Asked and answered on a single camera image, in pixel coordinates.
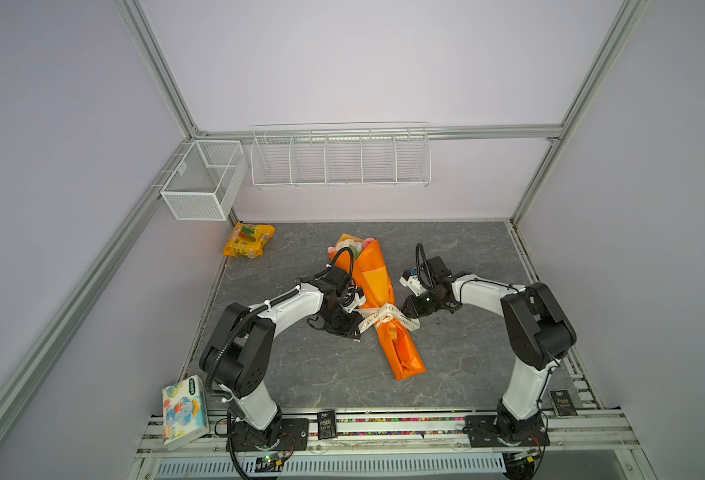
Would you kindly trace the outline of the cream printed ribbon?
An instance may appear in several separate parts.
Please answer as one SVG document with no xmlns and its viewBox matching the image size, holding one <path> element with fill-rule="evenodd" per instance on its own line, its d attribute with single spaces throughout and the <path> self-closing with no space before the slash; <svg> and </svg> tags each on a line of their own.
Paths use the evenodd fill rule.
<svg viewBox="0 0 705 480">
<path fill-rule="evenodd" d="M 378 308 L 360 309 L 358 313 L 362 316 L 362 322 L 358 325 L 358 331 L 363 333 L 370 327 L 378 328 L 381 324 L 397 320 L 406 330 L 414 332 L 420 328 L 417 318 L 409 318 L 401 312 L 395 305 L 386 303 Z"/>
</svg>

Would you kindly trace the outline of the orange wrapping paper sheet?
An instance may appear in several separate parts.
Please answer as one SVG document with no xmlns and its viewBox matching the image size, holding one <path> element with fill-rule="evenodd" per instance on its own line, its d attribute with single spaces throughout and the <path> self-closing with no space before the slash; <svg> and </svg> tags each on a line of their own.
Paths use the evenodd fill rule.
<svg viewBox="0 0 705 480">
<path fill-rule="evenodd" d="M 373 238 L 360 239 L 342 234 L 336 245 L 328 248 L 328 257 L 334 259 L 338 250 L 349 247 L 350 256 L 338 259 L 341 268 L 352 267 L 352 278 L 362 288 L 365 302 L 359 308 L 363 316 L 360 332 L 373 330 L 380 347 L 398 381 L 426 372 L 418 350 L 411 337 L 418 330 L 419 322 L 410 319 L 395 305 L 395 294 L 379 242 Z"/>
</svg>

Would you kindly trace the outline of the cream fake rose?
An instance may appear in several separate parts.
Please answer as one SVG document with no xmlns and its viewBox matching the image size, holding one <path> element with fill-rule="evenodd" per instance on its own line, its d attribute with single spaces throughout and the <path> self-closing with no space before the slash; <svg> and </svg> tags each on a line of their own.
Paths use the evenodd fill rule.
<svg viewBox="0 0 705 480">
<path fill-rule="evenodd" d="M 363 242 L 358 241 L 358 240 L 354 240 L 352 238 L 342 240 L 342 241 L 338 242 L 338 244 L 336 244 L 337 250 L 342 250 L 344 248 L 350 248 L 350 250 L 352 250 L 352 254 L 355 258 L 358 258 L 358 256 L 360 256 L 360 253 L 362 252 L 362 250 L 364 250 Z"/>
</svg>

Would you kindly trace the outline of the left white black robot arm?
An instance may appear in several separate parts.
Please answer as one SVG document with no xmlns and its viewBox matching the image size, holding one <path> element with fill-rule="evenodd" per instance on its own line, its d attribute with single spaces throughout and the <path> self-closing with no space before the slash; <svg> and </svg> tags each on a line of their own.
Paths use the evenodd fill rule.
<svg viewBox="0 0 705 480">
<path fill-rule="evenodd" d="M 306 279 L 272 299 L 228 305 L 198 360 L 204 392 L 255 434 L 278 431 L 282 410 L 264 382 L 278 335 L 296 323 L 319 321 L 322 332 L 357 339 L 364 303 L 363 290 L 344 278 Z"/>
</svg>

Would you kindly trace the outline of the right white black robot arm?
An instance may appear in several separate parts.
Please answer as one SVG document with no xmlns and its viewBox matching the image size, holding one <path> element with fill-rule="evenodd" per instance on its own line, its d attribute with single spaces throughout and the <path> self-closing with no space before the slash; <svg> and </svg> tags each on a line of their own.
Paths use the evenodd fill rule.
<svg viewBox="0 0 705 480">
<path fill-rule="evenodd" d="M 514 436 L 540 428 L 541 400 L 560 361 L 576 344 L 577 335 L 549 287 L 503 284 L 475 274 L 446 275 L 426 281 L 416 271 L 399 280 L 410 290 L 402 306 L 409 318 L 470 305 L 504 320 L 515 363 L 506 392 L 497 406 L 496 428 Z"/>
</svg>

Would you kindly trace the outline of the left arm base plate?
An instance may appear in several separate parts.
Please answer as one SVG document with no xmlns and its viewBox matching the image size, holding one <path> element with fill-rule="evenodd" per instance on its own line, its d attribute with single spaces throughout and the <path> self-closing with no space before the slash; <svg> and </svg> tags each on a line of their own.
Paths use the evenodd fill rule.
<svg viewBox="0 0 705 480">
<path fill-rule="evenodd" d="M 304 451 L 310 440 L 310 422 L 304 418 L 280 418 L 262 431 L 245 421 L 236 421 L 230 439 L 237 452 Z"/>
</svg>

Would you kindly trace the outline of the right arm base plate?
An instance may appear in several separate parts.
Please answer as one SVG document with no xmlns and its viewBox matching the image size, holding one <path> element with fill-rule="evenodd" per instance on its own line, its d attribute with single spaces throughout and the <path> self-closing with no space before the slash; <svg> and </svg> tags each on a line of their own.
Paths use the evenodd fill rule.
<svg viewBox="0 0 705 480">
<path fill-rule="evenodd" d="M 522 421 L 506 414 L 468 415 L 462 432 L 471 447 L 550 446 L 541 414 Z"/>
</svg>

